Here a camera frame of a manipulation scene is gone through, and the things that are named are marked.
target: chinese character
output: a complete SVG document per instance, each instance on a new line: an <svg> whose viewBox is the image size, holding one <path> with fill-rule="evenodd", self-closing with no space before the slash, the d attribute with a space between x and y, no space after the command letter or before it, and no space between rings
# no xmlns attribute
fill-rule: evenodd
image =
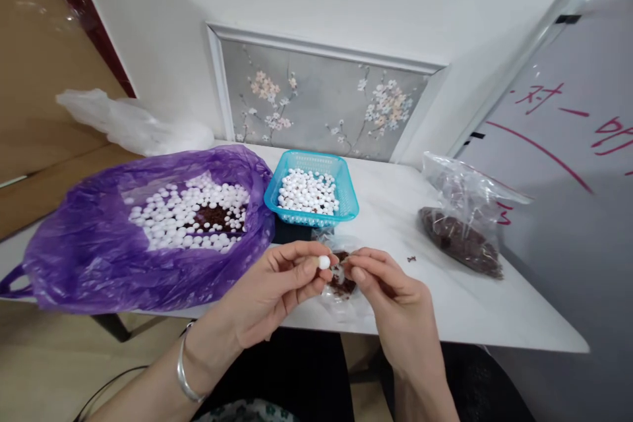
<svg viewBox="0 0 633 422"><path fill-rule="evenodd" d="M518 100L515 102L515 104L520 104L524 101L527 101L528 104L532 104L532 102L536 99L536 101L539 101L533 108L531 108L529 111L526 112L526 115L531 114L532 112L534 112L536 109L538 109L539 107L541 107L546 100L548 100L551 96L553 96L554 94L562 94L562 90L560 90L560 88L562 88L564 82L561 82L558 87L556 89L545 89L545 86L530 86L531 89L535 89L534 91L528 92L527 96L524 97L521 100ZM542 96L545 96L545 98L542 98L541 96L537 96L538 93L543 92L544 94L542 94Z"/></svg>
<svg viewBox="0 0 633 422"><path fill-rule="evenodd" d="M628 129L625 129L624 125L622 125L622 123L618 119L620 119L619 116L614 117L609 122L607 122L602 127L596 130L595 133L603 133L603 134L611 134L611 135L591 145L592 148L600 147L603 143L607 142L608 140L611 140L612 138L616 138L617 136L620 136L620 135L625 136L624 140L626 140L626 135L633 135L633 127L629 127ZM617 140L614 144L610 142L609 145L606 146L605 148L608 148L611 145L615 146L619 143L621 143L621 140ZM609 155L610 153L621 150L622 148L625 148L631 144L633 144L633 140L629 140L628 142L621 144L619 146L616 146L615 148L612 148L606 152L595 152L595 154L599 156Z"/></svg>

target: plastic bag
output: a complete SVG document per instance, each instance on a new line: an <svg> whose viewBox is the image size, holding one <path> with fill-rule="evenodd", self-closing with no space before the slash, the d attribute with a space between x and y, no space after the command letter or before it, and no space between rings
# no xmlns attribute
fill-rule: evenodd
<svg viewBox="0 0 633 422"><path fill-rule="evenodd" d="M498 200L529 204L522 195L465 163L425 152L424 178L439 192L440 208L418 211L433 243L476 272L503 279L499 263Z"/></svg>
<svg viewBox="0 0 633 422"><path fill-rule="evenodd" d="M313 240L324 243L339 256L340 263L345 254L351 254L363 247L354 236L336 235L333 227L315 229ZM340 323L348 323L373 314L369 302L353 280L345 279L343 266L330 268L334 274L335 285L326 285L318 302Z"/></svg>
<svg viewBox="0 0 633 422"><path fill-rule="evenodd" d="M80 123L107 134L107 139L143 156L167 155L213 146L213 132L199 122L167 125L139 106L136 99L108 99L100 90L66 90L56 96Z"/></svg>
<svg viewBox="0 0 633 422"><path fill-rule="evenodd" d="M128 221L130 196L145 200L168 183L209 171L217 183L250 192L244 233L226 254L213 249L147 251L141 227ZM271 171L242 145L145 158L79 183L29 242L22 270L40 307L73 313L172 311L218 300L268 248L273 213L264 205ZM12 273L20 276L20 269ZM10 282L0 294L11 297Z"/></svg>

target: purple plastic bag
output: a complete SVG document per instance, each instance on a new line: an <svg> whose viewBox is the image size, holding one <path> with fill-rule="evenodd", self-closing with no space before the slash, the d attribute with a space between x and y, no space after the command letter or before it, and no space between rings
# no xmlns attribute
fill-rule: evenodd
<svg viewBox="0 0 633 422"><path fill-rule="evenodd" d="M250 192L248 232L226 254L147 251L147 237L128 221L131 206L123 199L144 202L158 188L205 171L217 183L239 183ZM44 221L28 244L22 269L0 283L0 294L24 297L25 289L9 291L24 271L44 309L172 311L218 300L270 245L274 216L264 192L271 176L264 160L241 145L144 158L101 171L72 188Z"/></svg>

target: silver bangle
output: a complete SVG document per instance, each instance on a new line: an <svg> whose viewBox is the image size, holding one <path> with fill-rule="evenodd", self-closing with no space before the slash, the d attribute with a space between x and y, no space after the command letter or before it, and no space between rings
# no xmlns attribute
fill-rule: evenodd
<svg viewBox="0 0 633 422"><path fill-rule="evenodd" d="M208 394L203 396L198 395L187 383L187 377L185 376L185 365L183 364L183 354L185 352L185 341L187 340L187 333L189 333L189 328L193 325L194 322L191 322L185 328L185 335L183 336L183 341L180 343L180 354L178 355L178 366L176 367L176 371L178 372L178 382L180 383L180 389L183 390L188 399L193 402L201 403Z"/></svg>

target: table leg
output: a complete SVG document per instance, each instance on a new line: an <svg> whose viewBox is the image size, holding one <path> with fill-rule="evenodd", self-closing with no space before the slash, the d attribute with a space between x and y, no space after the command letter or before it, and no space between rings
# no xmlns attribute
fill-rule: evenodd
<svg viewBox="0 0 633 422"><path fill-rule="evenodd" d="M95 320L105 331L114 336L119 343L126 342L130 339L131 333L125 328L125 325L116 313L106 313L104 315L92 315Z"/></svg>

